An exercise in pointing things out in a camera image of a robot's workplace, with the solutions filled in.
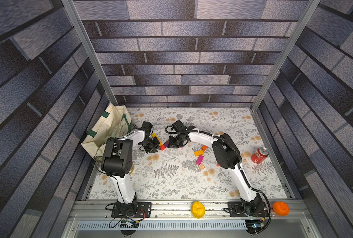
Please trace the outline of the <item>orange-yellow wooden block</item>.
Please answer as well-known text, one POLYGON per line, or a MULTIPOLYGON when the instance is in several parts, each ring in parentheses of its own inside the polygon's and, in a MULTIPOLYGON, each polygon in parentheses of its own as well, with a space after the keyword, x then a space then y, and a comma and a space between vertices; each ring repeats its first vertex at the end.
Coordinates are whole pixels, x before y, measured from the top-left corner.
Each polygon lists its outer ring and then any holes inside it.
POLYGON ((158 145, 162 145, 162 142, 159 140, 158 136, 155 133, 153 133, 151 136, 158 145))

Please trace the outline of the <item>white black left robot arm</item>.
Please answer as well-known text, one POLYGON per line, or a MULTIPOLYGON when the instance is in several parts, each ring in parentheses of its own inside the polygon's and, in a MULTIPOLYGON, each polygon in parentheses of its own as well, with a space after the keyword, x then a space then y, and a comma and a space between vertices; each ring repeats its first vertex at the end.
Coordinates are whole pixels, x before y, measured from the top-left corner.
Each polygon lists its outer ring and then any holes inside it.
POLYGON ((101 170, 115 183, 118 191, 117 203, 126 210, 136 210, 137 198, 130 182, 129 172, 133 166, 133 148, 141 145, 146 153, 157 153, 160 141, 152 137, 154 127, 143 122, 142 127, 119 138, 109 138, 101 161, 101 170))

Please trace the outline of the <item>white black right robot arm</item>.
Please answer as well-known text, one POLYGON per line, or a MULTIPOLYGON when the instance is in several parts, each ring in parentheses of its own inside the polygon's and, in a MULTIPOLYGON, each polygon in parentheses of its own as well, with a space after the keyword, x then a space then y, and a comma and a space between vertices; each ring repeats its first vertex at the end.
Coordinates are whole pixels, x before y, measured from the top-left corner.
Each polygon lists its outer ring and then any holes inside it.
POLYGON ((242 167, 242 157, 231 137, 224 133, 214 135, 194 126, 186 127, 180 120, 165 128, 170 135, 169 148, 180 148, 188 142, 200 143, 212 149, 217 163, 227 169, 240 192, 242 211, 248 217, 268 216, 268 205, 261 196, 265 194, 252 187, 242 167))

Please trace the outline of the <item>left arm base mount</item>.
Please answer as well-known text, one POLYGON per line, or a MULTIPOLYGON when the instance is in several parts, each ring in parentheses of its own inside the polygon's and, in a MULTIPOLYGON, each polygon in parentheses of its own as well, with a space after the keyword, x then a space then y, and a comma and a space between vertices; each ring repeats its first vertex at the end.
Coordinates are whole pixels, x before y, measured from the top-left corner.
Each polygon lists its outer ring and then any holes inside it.
POLYGON ((133 203, 114 203, 112 208, 112 218, 139 218, 145 219, 151 217, 151 202, 133 202, 133 203))

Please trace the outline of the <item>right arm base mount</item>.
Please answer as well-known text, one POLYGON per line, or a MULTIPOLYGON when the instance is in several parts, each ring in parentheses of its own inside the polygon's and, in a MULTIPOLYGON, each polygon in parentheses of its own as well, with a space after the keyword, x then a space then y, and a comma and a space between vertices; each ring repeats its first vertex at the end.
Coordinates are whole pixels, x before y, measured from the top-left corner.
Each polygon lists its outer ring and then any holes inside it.
POLYGON ((241 201, 228 202, 228 212, 232 218, 266 218, 269 216, 268 208, 264 202, 258 205, 250 203, 243 204, 241 201))

